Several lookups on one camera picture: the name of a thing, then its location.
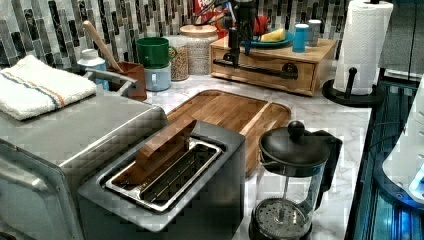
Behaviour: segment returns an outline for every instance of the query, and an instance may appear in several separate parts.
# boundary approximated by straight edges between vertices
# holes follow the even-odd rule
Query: striped towel
[[[32,55],[0,71],[0,110],[18,120],[63,108],[96,93],[90,80],[51,68]]]

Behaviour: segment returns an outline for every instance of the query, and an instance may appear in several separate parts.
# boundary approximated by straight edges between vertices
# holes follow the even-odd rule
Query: mosaic tile backsplash
[[[341,40],[345,1],[260,0],[259,14],[291,32],[296,23],[321,19],[321,37]],[[191,0],[0,0],[0,6],[0,68],[28,54],[58,68],[76,65],[82,50],[97,49],[82,28],[85,20],[116,60],[138,62],[137,39],[177,35],[193,18]]]

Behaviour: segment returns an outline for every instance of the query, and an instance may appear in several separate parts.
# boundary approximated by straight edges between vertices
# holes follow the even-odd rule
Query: wooden utensil
[[[190,133],[197,120],[189,115],[179,117],[141,147],[135,164],[112,183],[125,189],[149,185],[189,150]]]
[[[113,55],[107,49],[105,43],[102,41],[102,38],[100,37],[99,33],[97,33],[93,24],[91,24],[91,22],[87,20],[87,21],[84,21],[82,25],[85,28],[85,30],[87,30],[88,34],[93,39],[93,41],[97,44],[100,51],[105,56],[106,60],[110,62],[110,64],[112,65],[114,69],[116,69],[119,73],[122,73],[123,72],[122,69],[119,67],[118,63],[115,61],[115,58],[113,57]]]

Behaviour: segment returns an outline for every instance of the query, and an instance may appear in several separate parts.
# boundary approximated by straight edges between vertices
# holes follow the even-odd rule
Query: paper towel roll
[[[343,42],[337,63],[334,88],[345,92],[349,69],[358,73],[352,87],[352,95],[367,95],[377,82],[377,67],[386,37],[393,4],[381,1],[370,4],[365,0],[349,3]]]

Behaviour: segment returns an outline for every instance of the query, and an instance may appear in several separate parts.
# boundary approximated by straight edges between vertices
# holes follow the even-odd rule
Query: white marble countertop
[[[323,196],[320,208],[313,217],[312,239],[343,239],[352,205],[362,149],[371,109],[350,108],[331,102],[321,90],[314,97],[302,97],[282,91],[221,80],[210,76],[190,76],[172,82],[162,92],[148,92],[146,102],[162,107],[166,113],[197,93],[218,89],[288,106],[291,120],[304,123],[309,131],[325,130],[343,141],[343,148],[331,189]],[[246,180],[244,219],[233,240],[249,239],[250,214],[255,206],[256,174]]]

